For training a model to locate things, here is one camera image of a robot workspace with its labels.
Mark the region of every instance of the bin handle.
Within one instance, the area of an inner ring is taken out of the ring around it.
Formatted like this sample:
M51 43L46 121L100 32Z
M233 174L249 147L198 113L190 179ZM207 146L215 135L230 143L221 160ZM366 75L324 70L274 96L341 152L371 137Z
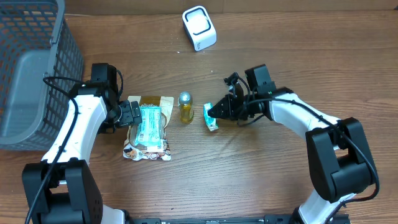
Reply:
M58 5L58 12L57 12L57 18L55 20L54 28L53 28L52 34L51 34L51 39L50 39L51 45L57 44L60 39L63 16L65 15L65 1L57 0L57 5Z

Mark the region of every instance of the wood grain surface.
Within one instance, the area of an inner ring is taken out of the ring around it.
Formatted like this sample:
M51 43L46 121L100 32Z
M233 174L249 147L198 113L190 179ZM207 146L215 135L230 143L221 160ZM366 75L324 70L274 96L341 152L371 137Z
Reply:
M291 213L303 203L313 189L303 139L266 119L246 128L219 121L213 133L203 121L203 104L227 94L224 77L266 63L277 86L327 114L362 122L381 193L341 212L352 223L397 223L398 12L211 18L218 41L201 52L194 52L179 15L68 18L84 55L85 80L92 63L108 62L123 72L122 100L189 90L195 104L189 125L179 122L175 105L166 129L169 162L124 159L125 129L96 138L90 169L104 203L137 218L253 217ZM21 172L43 154L0 151L0 223L23 222Z
M396 0L66 0L70 14L182 14L197 5L210 13L393 10Z

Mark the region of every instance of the perforated bin side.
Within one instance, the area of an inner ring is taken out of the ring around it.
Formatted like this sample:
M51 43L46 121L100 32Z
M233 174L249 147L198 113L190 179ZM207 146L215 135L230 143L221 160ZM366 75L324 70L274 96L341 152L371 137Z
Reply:
M30 50L48 50L48 67L44 68L46 72L43 76L81 80L83 57L63 18L64 9L60 11L58 8L64 7L64 4L62 0L0 2L0 124L7 114L6 104L11 88L18 87L12 85L12 79L22 54ZM73 86L73 82L68 80L55 80L53 84L65 91ZM17 143L0 142L0 148L49 149L66 117L68 98L47 86L43 93L43 96L38 96L43 98L44 110L37 129Z

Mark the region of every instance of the small blue and white object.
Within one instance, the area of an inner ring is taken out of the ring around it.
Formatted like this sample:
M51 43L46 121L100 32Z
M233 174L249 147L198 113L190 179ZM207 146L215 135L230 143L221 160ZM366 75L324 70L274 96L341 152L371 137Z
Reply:
M217 41L216 29L203 6L195 6L182 14L182 22L196 51L203 50Z

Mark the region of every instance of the plastic basket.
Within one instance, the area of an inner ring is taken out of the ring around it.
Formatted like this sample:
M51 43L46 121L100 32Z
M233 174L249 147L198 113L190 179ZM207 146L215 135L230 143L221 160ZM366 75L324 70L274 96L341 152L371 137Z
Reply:
M83 73L64 13L63 0L0 1L0 149L48 150L57 137L68 98L42 79L81 80Z

